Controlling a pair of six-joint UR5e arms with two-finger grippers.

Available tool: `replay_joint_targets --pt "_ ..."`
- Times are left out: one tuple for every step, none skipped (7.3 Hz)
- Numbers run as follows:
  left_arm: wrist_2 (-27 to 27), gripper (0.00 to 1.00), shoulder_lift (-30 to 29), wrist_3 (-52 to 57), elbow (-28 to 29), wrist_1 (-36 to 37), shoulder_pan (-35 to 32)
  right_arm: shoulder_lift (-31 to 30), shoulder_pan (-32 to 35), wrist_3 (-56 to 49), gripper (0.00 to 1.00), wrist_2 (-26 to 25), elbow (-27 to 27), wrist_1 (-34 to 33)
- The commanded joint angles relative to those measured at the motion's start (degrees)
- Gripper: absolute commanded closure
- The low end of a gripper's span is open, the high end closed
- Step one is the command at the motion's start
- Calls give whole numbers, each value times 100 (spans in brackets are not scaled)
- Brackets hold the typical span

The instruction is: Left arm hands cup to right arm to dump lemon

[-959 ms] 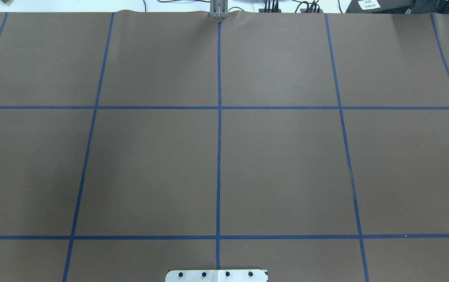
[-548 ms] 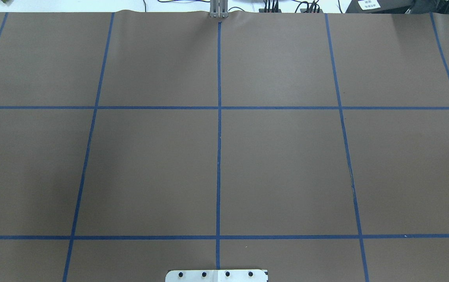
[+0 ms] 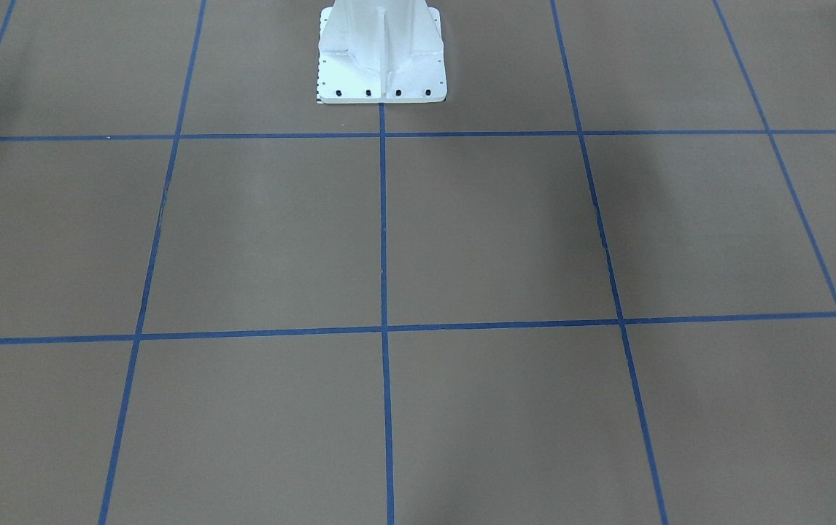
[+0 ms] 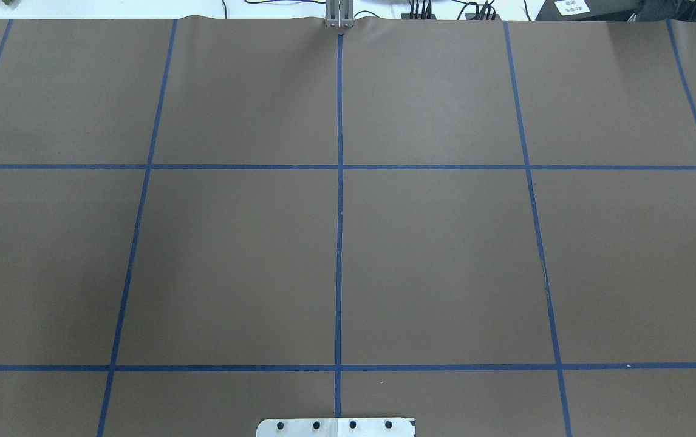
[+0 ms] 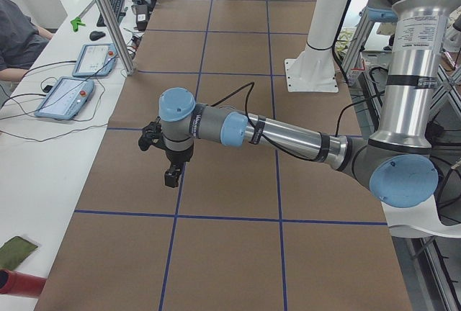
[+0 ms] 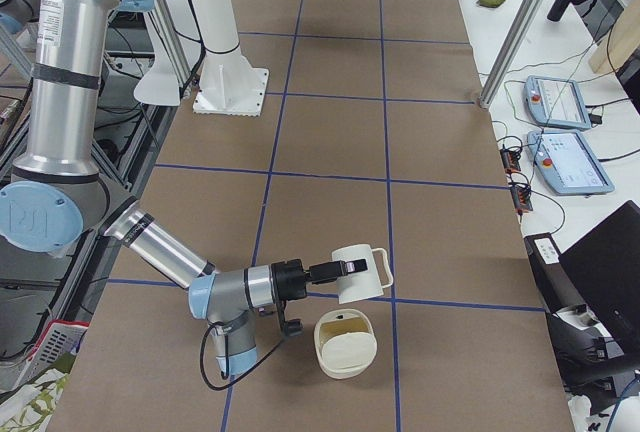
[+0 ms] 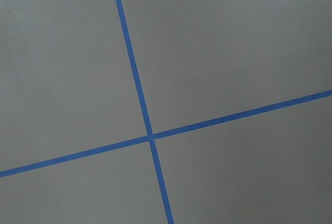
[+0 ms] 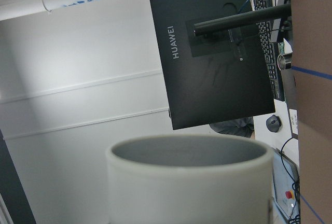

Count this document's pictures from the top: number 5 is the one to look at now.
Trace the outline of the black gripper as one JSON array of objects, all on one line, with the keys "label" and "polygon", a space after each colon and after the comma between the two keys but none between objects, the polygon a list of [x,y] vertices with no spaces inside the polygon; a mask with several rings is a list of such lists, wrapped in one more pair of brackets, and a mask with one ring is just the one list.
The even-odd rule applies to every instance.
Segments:
[{"label": "black gripper", "polygon": [[182,143],[166,141],[165,146],[166,157],[171,164],[164,173],[164,183],[167,187],[177,188],[182,175],[181,164],[190,162],[194,153],[194,143],[192,141]]}]

